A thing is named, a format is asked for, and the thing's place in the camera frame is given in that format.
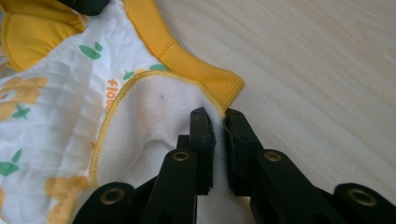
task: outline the green leaf print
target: green leaf print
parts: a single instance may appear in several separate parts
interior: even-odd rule
[[[125,76],[123,77],[124,80],[131,78],[134,75],[134,72],[127,72],[125,70]]]
[[[20,160],[21,154],[22,154],[22,149],[20,148],[20,150],[18,150],[15,153],[15,155],[12,157],[11,161],[0,162],[0,175],[8,176],[18,171],[20,167],[15,163],[17,163]]]
[[[102,46],[98,43],[98,42],[95,42],[95,49],[97,50],[97,51],[102,51]]]
[[[25,108],[23,109],[20,104],[17,104],[17,112],[12,115],[12,118],[18,119],[18,118],[24,118],[27,119],[26,115],[29,113],[30,108]]]
[[[169,71],[169,68],[163,64],[154,64],[152,65],[149,70],[159,70],[159,71]]]
[[[85,45],[80,45],[78,46],[79,49],[81,49],[81,51],[90,59],[92,60],[97,60],[100,59],[100,57],[102,56],[100,53],[96,52],[96,50],[91,49],[90,47],[87,47]]]

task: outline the yellow fabric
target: yellow fabric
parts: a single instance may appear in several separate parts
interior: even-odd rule
[[[58,1],[2,0],[1,42],[8,65],[23,71],[70,35],[84,31],[78,15]]]
[[[148,50],[173,72],[201,83],[225,111],[244,88],[234,73],[217,68],[185,51],[166,28],[153,0],[123,0],[128,18]]]
[[[23,80],[21,77],[14,77],[3,85],[0,89],[0,121],[8,119],[17,107],[18,103],[28,105],[35,104],[40,95],[39,88],[47,85],[45,77],[32,77]]]
[[[53,177],[45,184],[46,193],[60,201],[48,214],[49,224],[67,224],[78,202],[78,195],[89,186],[85,176],[73,175],[70,178]]]
[[[3,202],[5,199],[6,199],[6,194],[3,192],[3,189],[0,187],[0,213],[3,208]]]

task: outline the yellow cuff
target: yellow cuff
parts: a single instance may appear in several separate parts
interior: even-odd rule
[[[123,0],[128,18],[148,50],[169,69],[201,83],[220,105],[220,114],[244,88],[236,74],[203,62],[184,50],[172,37],[153,0]]]
[[[70,35],[84,31],[72,9],[57,1],[2,0],[1,42],[8,65],[23,71]]]

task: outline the printed pattern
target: printed pattern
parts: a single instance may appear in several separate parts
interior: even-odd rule
[[[158,63],[158,64],[152,65],[152,66],[149,68],[149,71],[153,71],[153,70],[156,70],[156,71],[169,71],[169,68],[166,67],[166,66],[163,65],[163,64]],[[146,71],[148,71],[148,70],[146,70],[146,69],[144,69],[144,68],[137,69],[135,72],[127,72],[127,71],[125,70],[125,76],[123,77],[123,80],[128,80],[128,79],[130,79],[133,75],[136,75],[136,74],[139,74],[139,73],[142,73],[142,72],[146,72]]]
[[[1,161],[0,162],[0,175],[8,176],[14,172],[17,172],[20,167],[18,166],[18,161],[21,158],[22,149],[18,150],[12,157],[11,161]]]
[[[98,42],[95,42],[95,49],[91,49],[85,45],[80,45],[78,47],[87,57],[92,60],[100,59],[102,56],[99,52],[102,51],[103,47]]]
[[[22,77],[14,77],[0,90],[0,121],[12,118],[25,118],[30,108],[22,108],[21,104],[33,105],[37,102],[40,95],[39,88],[47,85],[45,77],[32,77],[23,80]]]
[[[88,188],[88,179],[85,176],[70,178],[53,177],[47,180],[45,191],[52,199],[59,201],[50,211],[50,224],[67,224],[75,210],[78,195]]]

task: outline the white fabric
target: white fabric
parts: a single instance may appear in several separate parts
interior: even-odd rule
[[[121,1],[111,1],[83,34],[66,39],[31,69],[0,78],[0,108],[23,94],[21,85],[9,89],[16,81],[39,92],[36,102],[21,100],[0,120],[0,214],[6,223],[65,223],[54,219],[53,211],[70,204],[76,214],[94,191],[84,181],[106,102],[134,74],[153,68],[163,69],[138,38]],[[219,114],[199,88],[171,77],[143,78],[121,101],[102,147],[99,184],[125,181],[138,187],[158,174],[164,154],[179,134],[188,133],[190,112],[200,106],[212,118],[218,144],[215,188],[199,198],[198,223],[252,222],[247,202],[227,187]],[[64,194],[48,189],[52,180]]]
[[[122,99],[106,131],[99,184],[118,181],[137,188],[157,175],[178,135],[189,134],[190,112],[198,107],[211,118],[217,144],[214,188],[199,197],[197,223],[252,223],[248,201],[235,198],[228,188],[219,113],[199,88],[170,77],[146,77]]]
[[[80,46],[96,50],[100,57],[91,59]],[[149,70],[154,64],[159,62],[138,38],[122,2],[112,1],[103,13],[91,18],[83,34],[66,39],[31,69],[0,78],[0,92],[20,77],[22,81],[47,81],[45,87],[36,88],[40,95],[35,104],[19,102],[21,111],[29,109],[26,118],[13,118],[16,109],[0,120],[0,162],[1,169],[7,170],[7,175],[0,175],[6,195],[1,211],[5,221],[48,222],[49,210],[59,201],[46,195],[45,183],[51,177],[88,175],[92,143],[106,114],[107,97],[114,96],[108,95],[108,88],[117,94],[128,80],[124,80],[127,72],[130,77],[131,72]],[[4,112],[1,106],[21,91],[1,92],[0,113]],[[20,157],[15,158],[19,150]],[[9,174],[11,163],[18,170]]]

